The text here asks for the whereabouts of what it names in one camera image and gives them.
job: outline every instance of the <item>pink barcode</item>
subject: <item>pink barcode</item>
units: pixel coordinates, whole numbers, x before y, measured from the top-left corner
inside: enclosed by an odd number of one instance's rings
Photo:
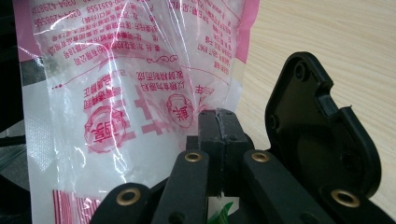
[[[89,224],[100,200],[76,197],[74,193],[53,190],[55,224]]]

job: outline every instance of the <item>green object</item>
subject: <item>green object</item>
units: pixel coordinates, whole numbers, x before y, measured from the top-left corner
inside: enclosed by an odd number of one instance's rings
[[[207,221],[207,224],[228,224],[228,211],[232,205],[233,203],[225,204],[220,214],[213,215],[213,217]]]

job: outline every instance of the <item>wooden surface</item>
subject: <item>wooden surface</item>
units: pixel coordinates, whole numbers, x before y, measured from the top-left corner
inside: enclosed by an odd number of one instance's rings
[[[338,107],[353,105],[381,159],[381,184],[372,201],[396,219],[396,1],[261,1],[237,107],[256,148],[270,147],[265,107],[295,51],[319,59],[334,82]]]

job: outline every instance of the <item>transparent plastic packaging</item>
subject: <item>transparent plastic packaging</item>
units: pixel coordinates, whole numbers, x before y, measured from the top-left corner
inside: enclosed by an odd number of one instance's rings
[[[169,176],[204,109],[234,110],[258,0],[30,0],[56,154],[55,223]]]

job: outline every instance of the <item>brass rivet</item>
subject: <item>brass rivet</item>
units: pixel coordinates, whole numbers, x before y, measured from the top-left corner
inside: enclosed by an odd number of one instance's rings
[[[186,159],[186,161],[196,162],[196,161],[200,161],[202,159],[202,156],[199,153],[191,152],[186,156],[184,156],[184,159]]]
[[[255,152],[251,154],[251,158],[259,162],[265,162],[270,160],[270,158],[262,152]]]
[[[125,194],[133,193],[134,197],[131,199],[124,199]],[[122,206],[131,205],[136,203],[140,199],[140,190],[139,189],[123,189],[119,195],[117,195],[117,203]]]
[[[361,205],[359,198],[346,190],[334,189],[332,190],[331,195],[336,202],[342,204],[343,206],[356,208]]]

